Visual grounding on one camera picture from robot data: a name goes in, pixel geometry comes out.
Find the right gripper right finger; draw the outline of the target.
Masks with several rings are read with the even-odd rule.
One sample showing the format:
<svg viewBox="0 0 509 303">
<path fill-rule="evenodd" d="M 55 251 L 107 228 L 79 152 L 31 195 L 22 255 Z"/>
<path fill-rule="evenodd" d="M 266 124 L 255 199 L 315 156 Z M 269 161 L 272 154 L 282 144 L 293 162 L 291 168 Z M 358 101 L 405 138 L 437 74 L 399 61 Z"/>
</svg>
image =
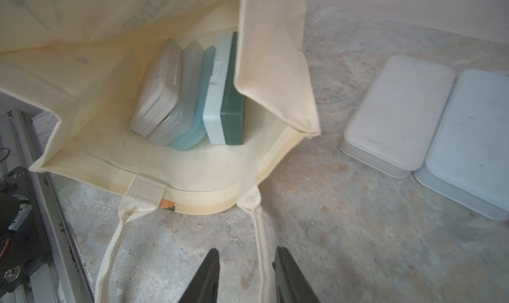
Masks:
<svg viewBox="0 0 509 303">
<path fill-rule="evenodd" d="M 277 303 L 320 303 L 286 247 L 278 246 L 273 261 Z"/>
</svg>

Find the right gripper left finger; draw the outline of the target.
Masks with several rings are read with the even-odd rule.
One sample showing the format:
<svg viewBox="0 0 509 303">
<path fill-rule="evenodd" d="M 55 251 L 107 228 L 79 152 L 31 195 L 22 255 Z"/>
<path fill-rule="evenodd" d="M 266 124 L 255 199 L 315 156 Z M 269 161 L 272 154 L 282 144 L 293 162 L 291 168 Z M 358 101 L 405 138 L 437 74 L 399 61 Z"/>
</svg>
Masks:
<svg viewBox="0 0 509 303">
<path fill-rule="evenodd" d="M 210 249 L 179 303 L 216 303 L 220 280 L 220 253 Z"/>
</svg>

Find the dark green pencil case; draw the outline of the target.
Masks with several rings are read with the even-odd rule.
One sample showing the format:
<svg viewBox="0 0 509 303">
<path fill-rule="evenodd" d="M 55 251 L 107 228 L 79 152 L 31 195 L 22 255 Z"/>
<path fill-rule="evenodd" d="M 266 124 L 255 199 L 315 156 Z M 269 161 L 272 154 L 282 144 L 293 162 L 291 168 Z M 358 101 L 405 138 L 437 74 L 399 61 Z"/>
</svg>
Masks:
<svg viewBox="0 0 509 303">
<path fill-rule="evenodd" d="M 213 145 L 244 143 L 245 96 L 234 84 L 237 32 L 220 38 L 205 99 L 203 121 Z"/>
</svg>

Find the white glossy tin pencil case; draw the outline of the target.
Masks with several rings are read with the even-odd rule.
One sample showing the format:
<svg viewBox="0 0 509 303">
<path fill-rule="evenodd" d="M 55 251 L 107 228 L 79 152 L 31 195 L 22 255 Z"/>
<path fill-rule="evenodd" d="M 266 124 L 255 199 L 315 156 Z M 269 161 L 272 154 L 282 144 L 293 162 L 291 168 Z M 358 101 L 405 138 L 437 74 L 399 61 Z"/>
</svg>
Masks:
<svg viewBox="0 0 509 303">
<path fill-rule="evenodd" d="M 390 177 L 408 177 L 424 163 L 454 81 L 448 66 L 391 57 L 348 122 L 340 149 Z"/>
</svg>

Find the pale mint pencil case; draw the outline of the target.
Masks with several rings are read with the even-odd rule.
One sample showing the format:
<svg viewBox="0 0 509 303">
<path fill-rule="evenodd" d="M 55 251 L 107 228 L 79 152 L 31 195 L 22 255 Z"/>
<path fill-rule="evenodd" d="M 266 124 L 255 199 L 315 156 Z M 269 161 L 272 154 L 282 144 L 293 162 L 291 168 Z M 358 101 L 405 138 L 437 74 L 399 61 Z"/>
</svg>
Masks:
<svg viewBox="0 0 509 303">
<path fill-rule="evenodd" d="M 415 179 L 489 219 L 508 220 L 508 77 L 478 69 L 455 82 Z"/>
</svg>

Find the floral canvas tote bag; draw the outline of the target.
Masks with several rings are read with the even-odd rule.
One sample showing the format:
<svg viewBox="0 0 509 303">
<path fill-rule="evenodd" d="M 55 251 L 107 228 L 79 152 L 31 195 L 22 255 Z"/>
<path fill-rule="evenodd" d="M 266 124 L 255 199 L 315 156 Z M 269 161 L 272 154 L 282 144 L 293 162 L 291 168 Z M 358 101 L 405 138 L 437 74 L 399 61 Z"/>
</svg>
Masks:
<svg viewBox="0 0 509 303">
<path fill-rule="evenodd" d="M 320 133 L 307 0 L 1 0 L 1 92 L 57 118 L 30 170 L 121 196 L 95 282 L 158 208 L 253 219 L 261 302 L 277 291 L 259 184 Z"/>
</svg>

